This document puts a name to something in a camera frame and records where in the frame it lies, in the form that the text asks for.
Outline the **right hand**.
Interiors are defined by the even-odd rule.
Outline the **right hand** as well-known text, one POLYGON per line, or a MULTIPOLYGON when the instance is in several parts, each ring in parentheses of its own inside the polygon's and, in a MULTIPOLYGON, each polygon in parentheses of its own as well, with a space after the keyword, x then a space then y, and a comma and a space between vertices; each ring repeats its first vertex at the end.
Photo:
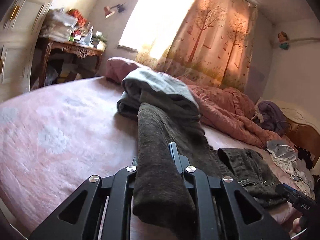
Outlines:
POLYGON ((304 217, 296 218, 292 224, 291 239, 299 239, 305 231, 304 226, 306 219, 304 217))

